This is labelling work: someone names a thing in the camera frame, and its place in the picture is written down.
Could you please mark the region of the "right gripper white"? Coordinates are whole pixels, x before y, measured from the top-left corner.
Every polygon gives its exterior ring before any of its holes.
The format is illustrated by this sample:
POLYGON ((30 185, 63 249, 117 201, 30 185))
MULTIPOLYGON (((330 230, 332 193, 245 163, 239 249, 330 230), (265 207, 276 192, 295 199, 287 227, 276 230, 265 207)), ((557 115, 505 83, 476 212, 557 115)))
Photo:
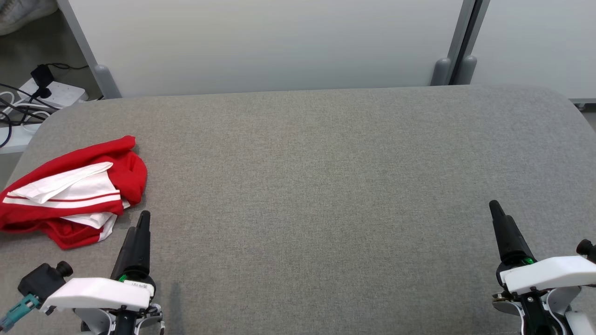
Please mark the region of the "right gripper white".
MULTIPOLYGON (((524 257, 536 260, 513 217, 505 213, 497 200, 491 200, 489 208, 500 260, 505 261, 511 253, 511 231, 515 250, 523 253, 524 257)), ((533 290, 594 284, 596 265, 581 256, 550 257, 530 265, 502 271, 497 278, 511 294, 523 295, 533 290)))

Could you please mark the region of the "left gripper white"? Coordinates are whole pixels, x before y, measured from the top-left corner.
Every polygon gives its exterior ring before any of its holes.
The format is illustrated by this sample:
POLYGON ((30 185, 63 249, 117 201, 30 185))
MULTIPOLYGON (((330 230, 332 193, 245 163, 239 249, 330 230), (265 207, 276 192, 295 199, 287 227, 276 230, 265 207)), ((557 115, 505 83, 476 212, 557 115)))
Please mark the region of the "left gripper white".
POLYGON ((149 282, 127 276, 118 280, 127 267, 129 254, 133 249, 133 269, 150 271, 151 213, 144 210, 136 227, 130 227, 115 261, 111 279, 102 277, 73 278, 65 281, 49 297, 39 310, 64 309, 108 309, 141 312, 146 310, 156 294, 156 285, 149 276, 149 282))

